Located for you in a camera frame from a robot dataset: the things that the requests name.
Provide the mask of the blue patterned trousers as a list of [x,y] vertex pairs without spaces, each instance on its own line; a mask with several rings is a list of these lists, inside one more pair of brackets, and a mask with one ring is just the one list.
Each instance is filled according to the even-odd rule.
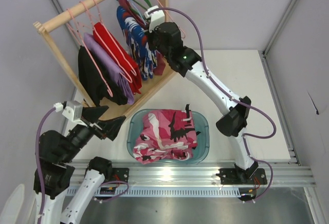
[[154,69],[157,68],[157,59],[155,51],[149,49],[145,30],[122,6],[118,6],[116,15],[129,47],[130,55],[138,64],[142,79],[152,79]]

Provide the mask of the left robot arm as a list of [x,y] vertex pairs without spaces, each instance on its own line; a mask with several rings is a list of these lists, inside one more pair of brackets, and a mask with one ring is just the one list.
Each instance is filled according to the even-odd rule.
[[[114,140],[126,120],[125,116],[100,120],[107,110],[107,106],[83,107],[77,101],[58,102],[41,119],[35,141],[35,223],[80,223],[92,199],[103,203],[119,197],[115,195],[104,199],[95,198],[95,192],[99,188],[111,185],[129,186],[128,169],[122,169],[120,178],[114,173],[110,160],[95,157],[89,162],[73,199],[66,208],[62,207],[75,171],[75,167],[70,165],[74,157],[93,137]],[[55,130],[41,132],[46,119],[54,112],[61,113],[75,124],[67,136]]]

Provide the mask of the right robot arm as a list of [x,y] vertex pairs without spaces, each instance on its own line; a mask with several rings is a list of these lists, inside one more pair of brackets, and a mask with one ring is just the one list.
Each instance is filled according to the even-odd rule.
[[230,180],[246,184],[259,166],[248,155],[243,141],[251,100],[240,98],[212,75],[201,56],[184,46],[174,22],[150,25],[147,37],[149,47],[159,51],[174,72],[194,83],[220,110],[223,116],[216,122],[216,128],[228,137],[235,152],[235,177]]

